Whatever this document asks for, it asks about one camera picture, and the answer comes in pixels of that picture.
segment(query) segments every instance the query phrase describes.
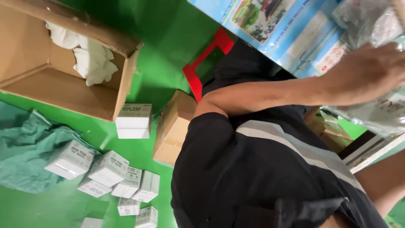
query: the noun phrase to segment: man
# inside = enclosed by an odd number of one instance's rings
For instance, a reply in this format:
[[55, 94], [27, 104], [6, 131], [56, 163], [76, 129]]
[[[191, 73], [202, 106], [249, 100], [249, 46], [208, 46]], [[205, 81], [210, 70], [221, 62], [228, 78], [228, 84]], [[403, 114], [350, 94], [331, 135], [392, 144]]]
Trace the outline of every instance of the man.
[[405, 53], [366, 44], [322, 77], [293, 79], [238, 40], [203, 89], [176, 161], [180, 228], [381, 228], [405, 196], [405, 152], [354, 176], [304, 123], [306, 106], [353, 105], [405, 80]]

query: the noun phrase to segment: black t-shirt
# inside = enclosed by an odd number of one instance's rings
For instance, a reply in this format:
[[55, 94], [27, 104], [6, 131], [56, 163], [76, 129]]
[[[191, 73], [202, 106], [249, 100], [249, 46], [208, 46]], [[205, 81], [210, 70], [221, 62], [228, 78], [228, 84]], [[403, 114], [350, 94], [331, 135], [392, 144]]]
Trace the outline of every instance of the black t-shirt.
[[349, 227], [387, 227], [293, 105], [194, 118], [174, 167], [172, 195], [180, 228], [313, 228], [333, 213]]

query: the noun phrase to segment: forearm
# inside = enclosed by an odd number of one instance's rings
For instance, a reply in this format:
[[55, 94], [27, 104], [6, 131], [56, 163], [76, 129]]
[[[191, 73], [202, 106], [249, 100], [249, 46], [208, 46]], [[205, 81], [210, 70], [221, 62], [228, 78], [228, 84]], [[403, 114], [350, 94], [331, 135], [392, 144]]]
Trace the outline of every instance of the forearm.
[[282, 105], [322, 105], [326, 99], [324, 86], [317, 78], [278, 82], [247, 82], [223, 87], [206, 94], [196, 116], [207, 110], [226, 116], [238, 116]]
[[382, 217], [405, 197], [404, 162], [405, 150], [355, 173]]

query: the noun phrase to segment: white product box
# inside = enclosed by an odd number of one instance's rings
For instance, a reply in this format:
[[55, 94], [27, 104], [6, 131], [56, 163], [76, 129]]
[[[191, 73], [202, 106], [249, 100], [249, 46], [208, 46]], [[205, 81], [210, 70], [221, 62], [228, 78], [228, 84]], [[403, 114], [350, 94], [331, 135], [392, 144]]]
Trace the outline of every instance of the white product box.
[[89, 177], [100, 184], [111, 187], [125, 179], [128, 166], [128, 160], [115, 151], [109, 151], [96, 160]]
[[159, 194], [159, 181], [159, 175], [144, 170], [141, 188], [135, 193], [132, 199], [148, 203]]
[[149, 128], [117, 128], [117, 134], [119, 139], [143, 139], [151, 135]]
[[124, 104], [115, 125], [117, 129], [149, 128], [151, 110], [151, 104]]
[[104, 186], [90, 179], [87, 174], [83, 177], [77, 189], [94, 197], [100, 197], [111, 192], [111, 187]]
[[126, 215], [139, 215], [139, 209], [141, 202], [137, 200], [131, 200], [127, 198], [119, 198], [118, 213], [120, 216]]
[[84, 218], [80, 228], [101, 228], [102, 219]]
[[72, 140], [53, 153], [44, 169], [71, 180], [89, 171], [94, 152]]
[[135, 228], [156, 228], [158, 226], [158, 211], [153, 206], [142, 208], [136, 216]]
[[141, 186], [142, 170], [128, 166], [125, 179], [113, 187], [111, 195], [131, 198]]

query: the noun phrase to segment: red plastic stool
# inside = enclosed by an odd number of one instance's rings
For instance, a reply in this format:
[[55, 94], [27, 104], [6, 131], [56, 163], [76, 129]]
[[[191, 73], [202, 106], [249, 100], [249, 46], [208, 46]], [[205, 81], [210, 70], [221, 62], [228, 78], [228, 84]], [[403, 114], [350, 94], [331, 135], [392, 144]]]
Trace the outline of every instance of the red plastic stool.
[[197, 102], [201, 101], [201, 90], [203, 85], [196, 73], [196, 67], [203, 62], [203, 60], [216, 48], [219, 47], [222, 52], [226, 55], [232, 49], [234, 42], [225, 33], [223, 28], [219, 28], [214, 34], [215, 40], [209, 45], [209, 47], [190, 65], [187, 64], [183, 68], [185, 77], [187, 78], [188, 84], [190, 85], [191, 91], [193, 92]]

